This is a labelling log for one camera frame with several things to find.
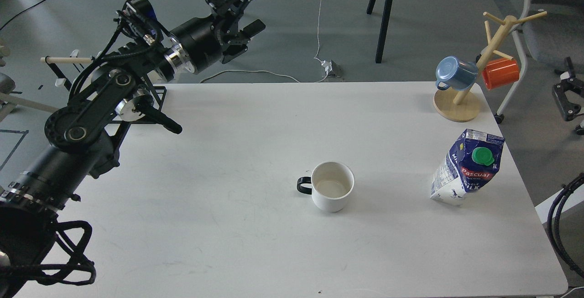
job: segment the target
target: green cap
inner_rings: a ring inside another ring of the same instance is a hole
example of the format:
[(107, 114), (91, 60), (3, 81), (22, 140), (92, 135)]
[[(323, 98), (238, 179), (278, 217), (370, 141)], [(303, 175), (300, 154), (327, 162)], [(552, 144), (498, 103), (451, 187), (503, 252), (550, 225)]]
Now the green cap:
[(473, 161), (479, 165), (490, 166), (493, 164), (495, 159), (493, 158), (493, 152), (491, 152), (486, 147), (477, 147), (473, 150)]

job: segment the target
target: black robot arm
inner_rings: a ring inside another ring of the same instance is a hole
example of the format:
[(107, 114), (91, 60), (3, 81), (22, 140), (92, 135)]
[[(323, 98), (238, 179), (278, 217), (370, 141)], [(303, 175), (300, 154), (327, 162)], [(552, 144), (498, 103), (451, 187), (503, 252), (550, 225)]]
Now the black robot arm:
[[(252, 36), (265, 26), (260, 20), (238, 30), (238, 22), (251, 0), (206, 0), (211, 15), (193, 18), (169, 31), (157, 20), (148, 0), (126, 0), (117, 12), (118, 25), (102, 53), (69, 87), (67, 106), (52, 114), (45, 125), (50, 145), (7, 188), (0, 187), (0, 298), (14, 296), (30, 280), (43, 285), (94, 282), (95, 268), (83, 254), (91, 236), (85, 221), (59, 223), (57, 213), (86, 175), (98, 178), (118, 167), (119, 147), (131, 121), (148, 117), (179, 134), (182, 127), (154, 107), (156, 94), (148, 79), (157, 71), (167, 80), (186, 70), (199, 73), (221, 59), (226, 63), (247, 50)], [(171, 46), (162, 44), (163, 33)], [(133, 39), (110, 52), (120, 34)], [(122, 119), (113, 135), (104, 129), (115, 117)], [(65, 233), (82, 229), (75, 243)], [(57, 243), (70, 259), (46, 265), (42, 260)], [(52, 275), (44, 271), (57, 271)], [(65, 278), (73, 271), (89, 273), (85, 281)]]

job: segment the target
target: chair wheel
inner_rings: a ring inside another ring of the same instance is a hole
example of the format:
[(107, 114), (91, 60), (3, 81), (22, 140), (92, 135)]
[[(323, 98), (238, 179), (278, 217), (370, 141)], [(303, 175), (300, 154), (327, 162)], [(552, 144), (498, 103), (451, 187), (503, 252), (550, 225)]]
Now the chair wheel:
[(505, 119), (505, 115), (493, 115), (495, 117), (495, 121), (497, 121), (497, 125), (500, 125)]

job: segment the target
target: pascual logo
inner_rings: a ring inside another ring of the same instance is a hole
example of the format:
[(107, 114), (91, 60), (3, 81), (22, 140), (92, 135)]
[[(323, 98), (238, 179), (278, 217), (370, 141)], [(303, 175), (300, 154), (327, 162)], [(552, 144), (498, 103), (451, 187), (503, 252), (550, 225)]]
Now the pascual logo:
[(482, 171), (470, 171), (470, 170), (466, 169), (465, 167), (460, 167), (460, 170), (463, 173), (463, 175), (465, 175), (466, 177), (470, 177), (470, 178), (482, 178), (482, 179), (489, 180), (493, 177), (492, 173), (485, 173)]

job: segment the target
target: black mug handle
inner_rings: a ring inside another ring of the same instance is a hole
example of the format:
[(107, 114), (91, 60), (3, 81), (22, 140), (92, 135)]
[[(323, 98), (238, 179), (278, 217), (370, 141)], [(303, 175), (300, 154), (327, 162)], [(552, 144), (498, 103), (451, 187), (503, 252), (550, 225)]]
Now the black mug handle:
[(298, 178), (298, 183), (296, 183), (296, 189), (298, 190), (298, 192), (301, 192), (304, 194), (313, 194), (312, 188), (307, 188), (306, 186), (302, 186), (302, 184), (312, 184), (310, 177)]

